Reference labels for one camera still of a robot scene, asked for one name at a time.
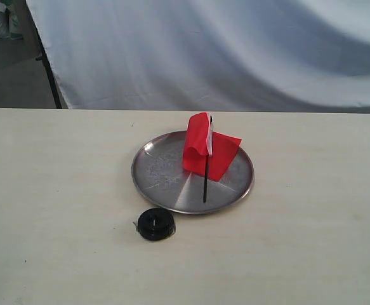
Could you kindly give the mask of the red flag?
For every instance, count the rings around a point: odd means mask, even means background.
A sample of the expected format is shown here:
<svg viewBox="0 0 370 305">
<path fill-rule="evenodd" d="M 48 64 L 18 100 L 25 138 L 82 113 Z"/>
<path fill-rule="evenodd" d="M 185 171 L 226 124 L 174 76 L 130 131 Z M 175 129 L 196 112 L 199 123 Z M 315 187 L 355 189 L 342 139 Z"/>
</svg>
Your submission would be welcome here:
<svg viewBox="0 0 370 305">
<path fill-rule="evenodd" d="M 213 130 L 213 117 L 200 112 L 188 121 L 183 148 L 183 168 L 204 178 L 203 202 L 208 181 L 218 182 L 236 157 L 242 140 Z"/>
</svg>

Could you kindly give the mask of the black round flag base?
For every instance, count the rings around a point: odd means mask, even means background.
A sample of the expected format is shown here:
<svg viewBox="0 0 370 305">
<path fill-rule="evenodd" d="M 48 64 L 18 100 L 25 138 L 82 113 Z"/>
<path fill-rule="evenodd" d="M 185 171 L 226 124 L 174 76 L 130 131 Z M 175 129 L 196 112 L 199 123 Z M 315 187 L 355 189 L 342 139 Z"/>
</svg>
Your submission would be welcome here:
<svg viewBox="0 0 370 305">
<path fill-rule="evenodd" d="M 176 232 L 176 223 L 169 210 L 151 208 L 144 211 L 134 222 L 137 232 L 148 241 L 160 241 Z"/>
</svg>

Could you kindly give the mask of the round metal plate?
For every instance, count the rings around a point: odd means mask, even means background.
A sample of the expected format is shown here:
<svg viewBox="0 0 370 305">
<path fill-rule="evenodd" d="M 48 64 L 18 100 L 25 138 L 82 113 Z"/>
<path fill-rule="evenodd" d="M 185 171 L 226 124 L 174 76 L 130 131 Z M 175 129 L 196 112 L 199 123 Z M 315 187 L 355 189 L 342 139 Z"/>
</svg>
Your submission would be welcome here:
<svg viewBox="0 0 370 305">
<path fill-rule="evenodd" d="M 150 140 L 136 153 L 131 176 L 147 201 L 180 214 L 203 215 L 226 209 L 249 194 L 254 167 L 248 154 L 239 149 L 223 177 L 208 182 L 203 202 L 204 177 L 183 169 L 184 145 L 185 132 L 177 131 Z"/>
</svg>

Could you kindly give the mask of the white backdrop cloth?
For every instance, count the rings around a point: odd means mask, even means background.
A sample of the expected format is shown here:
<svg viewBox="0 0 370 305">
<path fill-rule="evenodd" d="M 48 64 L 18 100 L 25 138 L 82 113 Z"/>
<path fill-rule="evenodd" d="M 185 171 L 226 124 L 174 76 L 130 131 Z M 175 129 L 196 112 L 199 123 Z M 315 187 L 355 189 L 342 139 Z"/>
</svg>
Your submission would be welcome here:
<svg viewBox="0 0 370 305">
<path fill-rule="evenodd" d="M 71 109 L 370 112 L 370 1 L 29 1 Z"/>
</svg>

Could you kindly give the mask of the black stand pole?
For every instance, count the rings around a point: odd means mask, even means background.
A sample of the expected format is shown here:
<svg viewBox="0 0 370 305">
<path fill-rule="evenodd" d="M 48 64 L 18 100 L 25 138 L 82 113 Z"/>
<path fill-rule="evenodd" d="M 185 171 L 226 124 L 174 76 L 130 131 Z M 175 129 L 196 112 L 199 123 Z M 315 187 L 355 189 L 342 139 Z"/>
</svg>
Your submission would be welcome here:
<svg viewBox="0 0 370 305">
<path fill-rule="evenodd" d="M 25 23 L 25 32 L 23 33 L 25 42 L 28 45 L 29 51 L 32 53 L 36 62 L 42 63 L 48 83 L 50 86 L 51 94 L 55 103 L 56 109 L 63 109 L 63 102 L 58 90 L 58 85 L 56 83 L 55 75 L 53 74 L 49 58 L 47 56 L 46 50 L 44 48 L 42 39 L 39 35 L 36 23 L 32 18 L 32 13 L 30 8 L 25 1 L 24 4 L 24 23 Z"/>
</svg>

